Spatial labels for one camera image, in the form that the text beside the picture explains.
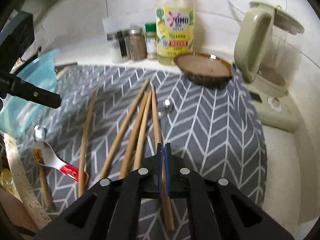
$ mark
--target kettle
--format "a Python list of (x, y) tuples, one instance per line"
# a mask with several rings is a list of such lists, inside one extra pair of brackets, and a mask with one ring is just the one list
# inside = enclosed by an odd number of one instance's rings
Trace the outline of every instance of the kettle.
[(285, 96), (299, 66), (303, 33), (280, 6), (250, 2), (234, 50), (244, 81), (269, 96)]

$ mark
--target metal screw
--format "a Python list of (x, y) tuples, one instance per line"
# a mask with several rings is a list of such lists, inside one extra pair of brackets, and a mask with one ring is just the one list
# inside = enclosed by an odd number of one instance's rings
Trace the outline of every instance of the metal screw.
[(110, 184), (110, 179), (102, 179), (100, 180), (100, 185), (101, 186), (108, 186)]
[(190, 173), (190, 170), (188, 168), (181, 168), (180, 173), (183, 175), (187, 175)]
[(147, 168), (140, 168), (140, 169), (138, 169), (138, 173), (140, 174), (140, 175), (146, 175), (146, 174), (148, 174), (148, 169)]
[(229, 184), (229, 181), (226, 179), (226, 178), (221, 178), (221, 179), (218, 179), (218, 183), (221, 185), (221, 186), (226, 186)]

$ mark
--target white spoon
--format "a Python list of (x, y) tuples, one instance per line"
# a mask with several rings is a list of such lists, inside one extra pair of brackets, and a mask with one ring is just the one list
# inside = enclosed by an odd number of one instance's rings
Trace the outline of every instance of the white spoon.
[[(42, 166), (55, 168), (63, 174), (69, 176), (74, 181), (79, 182), (79, 169), (60, 160), (45, 141), (37, 141), (32, 145), (33, 158)], [(84, 181), (87, 183), (89, 175), (84, 173)]]

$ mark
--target chevron pattern placemat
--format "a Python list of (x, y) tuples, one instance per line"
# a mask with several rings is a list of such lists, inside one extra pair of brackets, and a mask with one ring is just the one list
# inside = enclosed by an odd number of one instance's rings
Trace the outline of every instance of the chevron pattern placemat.
[[(188, 168), (203, 177), (226, 177), (252, 201), (262, 206), (267, 172), (267, 156), (261, 122), (240, 72), (233, 67), (233, 79), (223, 90), (198, 86), (182, 75), (110, 66), (70, 68), (58, 82), (63, 98), (61, 107), (44, 112), (17, 144), (27, 176), (39, 202), (44, 205), (37, 165), (30, 153), (36, 124), (48, 129), (47, 141), (56, 154), (74, 166), (79, 165), (82, 130), (91, 94), (99, 87), (88, 139), (86, 171), (89, 187), (98, 181), (108, 148), (111, 146), (128, 108), (149, 79), (156, 87), (157, 100), (169, 98), (173, 111), (161, 120), (163, 141), (170, 142), (172, 153), (181, 156)], [(109, 178), (119, 175), (123, 154), (133, 121), (117, 152)], [(144, 157), (155, 154), (152, 119), (149, 119)], [(46, 169), (54, 208), (48, 214), (59, 215), (77, 198), (77, 186), (71, 178), (54, 169)], [(171, 200), (176, 230), (166, 233), (157, 200), (143, 199), (138, 238), (181, 240), (190, 237), (184, 199)]]

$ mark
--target green jar lid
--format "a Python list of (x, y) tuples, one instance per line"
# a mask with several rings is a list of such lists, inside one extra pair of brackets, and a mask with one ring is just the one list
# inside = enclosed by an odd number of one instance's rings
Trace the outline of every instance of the green jar lid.
[(155, 33), (157, 31), (156, 30), (156, 23), (146, 23), (145, 27), (146, 27), (146, 33), (147, 32)]

